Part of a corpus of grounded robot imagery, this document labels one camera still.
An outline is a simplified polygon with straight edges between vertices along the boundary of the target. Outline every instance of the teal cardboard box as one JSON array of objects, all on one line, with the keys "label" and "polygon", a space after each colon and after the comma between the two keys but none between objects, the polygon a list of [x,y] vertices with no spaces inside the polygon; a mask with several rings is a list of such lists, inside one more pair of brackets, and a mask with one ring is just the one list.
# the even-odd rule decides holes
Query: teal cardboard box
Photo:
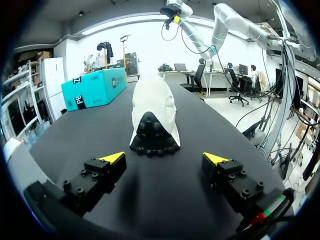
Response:
[{"label": "teal cardboard box", "polygon": [[109,104],[127,87],[125,69],[104,69],[62,84],[68,111]]}]

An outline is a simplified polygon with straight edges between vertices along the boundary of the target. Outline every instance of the bag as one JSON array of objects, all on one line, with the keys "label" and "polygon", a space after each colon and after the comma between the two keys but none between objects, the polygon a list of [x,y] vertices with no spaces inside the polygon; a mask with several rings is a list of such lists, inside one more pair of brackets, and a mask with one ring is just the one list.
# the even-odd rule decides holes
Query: bag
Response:
[{"label": "bag", "polygon": [[173,71],[173,69],[168,64],[164,63],[158,68],[158,71],[159,72],[171,72],[171,71]]}]

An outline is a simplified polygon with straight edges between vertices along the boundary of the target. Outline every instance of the ceiling light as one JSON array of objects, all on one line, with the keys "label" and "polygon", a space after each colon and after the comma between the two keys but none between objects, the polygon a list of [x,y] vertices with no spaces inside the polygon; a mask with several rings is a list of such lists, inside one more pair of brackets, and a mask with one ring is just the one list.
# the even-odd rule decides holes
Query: ceiling light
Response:
[{"label": "ceiling light", "polygon": [[114,20],[114,21],[108,21],[108,22],[100,24],[98,26],[94,26],[94,27],[82,32],[82,34],[89,35],[89,34],[97,32],[97,31],[100,31],[102,29],[111,28],[111,27],[115,27],[117,25],[122,25],[122,24],[129,24],[129,23],[133,24],[135,22],[140,22],[140,21],[166,20],[167,18],[168,17],[165,15],[131,16],[131,17],[126,17],[126,18]]},{"label": "ceiling light", "polygon": [[[143,21],[147,22],[147,21],[167,20],[167,19],[168,19],[168,17],[165,15],[155,15],[155,14],[131,16],[131,17],[126,17],[126,18],[114,20],[114,21],[108,21],[108,22],[100,24],[98,26],[94,26],[88,30],[83,31],[82,34],[83,35],[90,35],[95,32],[98,32],[100,30],[116,27],[118,25],[123,25],[123,24],[133,24],[136,22],[143,22]],[[188,21],[191,23],[194,23],[194,24],[199,24],[199,25],[203,25],[206,27],[210,27],[210,28],[213,28],[215,26],[214,21],[210,21],[210,20],[206,20],[206,19],[202,19],[202,18],[188,17]],[[229,33],[231,33],[241,39],[244,39],[244,40],[249,39],[249,37],[247,37],[246,35],[244,35],[241,32],[238,32],[238,31],[229,30]]]}]

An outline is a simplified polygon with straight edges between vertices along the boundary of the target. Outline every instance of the black jacket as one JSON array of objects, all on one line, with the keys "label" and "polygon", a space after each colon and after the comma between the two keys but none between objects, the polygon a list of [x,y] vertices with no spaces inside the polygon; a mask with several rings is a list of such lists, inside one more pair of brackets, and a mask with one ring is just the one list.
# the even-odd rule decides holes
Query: black jacket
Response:
[{"label": "black jacket", "polygon": [[100,42],[98,46],[96,46],[96,49],[98,51],[101,51],[101,49],[106,49],[106,59],[107,63],[110,64],[110,58],[114,57],[114,52],[112,51],[112,47],[110,42],[105,41],[105,42]]}]

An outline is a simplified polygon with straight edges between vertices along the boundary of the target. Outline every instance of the laptop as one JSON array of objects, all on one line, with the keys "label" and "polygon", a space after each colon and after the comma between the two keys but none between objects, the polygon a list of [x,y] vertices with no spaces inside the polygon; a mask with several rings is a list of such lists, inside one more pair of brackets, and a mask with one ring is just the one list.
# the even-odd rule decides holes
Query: laptop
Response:
[{"label": "laptop", "polygon": [[175,63],[174,70],[177,72],[185,72],[185,71],[187,71],[187,68],[184,63]]}]

